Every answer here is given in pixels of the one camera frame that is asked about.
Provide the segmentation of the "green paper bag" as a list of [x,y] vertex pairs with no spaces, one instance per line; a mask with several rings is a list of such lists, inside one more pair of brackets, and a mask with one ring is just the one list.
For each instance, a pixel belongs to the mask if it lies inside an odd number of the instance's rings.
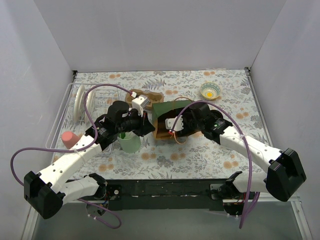
[[155,127],[153,137],[157,141],[174,140],[183,145],[187,138],[198,130],[187,126],[187,121],[192,118],[190,111],[185,110],[174,127],[174,133],[169,133],[171,126],[181,110],[193,101],[186,97],[178,97],[173,101],[159,102],[152,105],[152,124]]

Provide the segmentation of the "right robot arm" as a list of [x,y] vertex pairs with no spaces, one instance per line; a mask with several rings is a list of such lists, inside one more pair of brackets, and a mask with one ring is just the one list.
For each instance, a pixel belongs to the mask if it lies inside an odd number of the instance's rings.
[[171,132],[182,128],[199,130],[211,141],[229,148],[248,159],[248,171],[234,173],[225,181],[227,195],[237,199],[243,193],[269,193],[286,202],[306,181],[298,153],[281,150],[244,134],[236,121],[221,107],[210,109],[207,101],[194,101],[185,106],[174,120]]

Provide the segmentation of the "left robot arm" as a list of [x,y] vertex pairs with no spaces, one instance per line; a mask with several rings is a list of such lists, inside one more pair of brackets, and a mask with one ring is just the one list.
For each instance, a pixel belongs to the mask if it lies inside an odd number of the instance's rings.
[[80,180],[70,177],[86,162],[115,142],[121,133],[133,132],[143,137],[155,130],[149,122],[144,107],[149,103],[145,96],[134,98],[131,104],[115,101],[106,114],[99,116],[94,124],[56,162],[39,173],[30,171],[24,177],[24,198],[44,218],[53,217],[64,204],[91,196],[101,200],[107,193],[107,181],[96,173]]

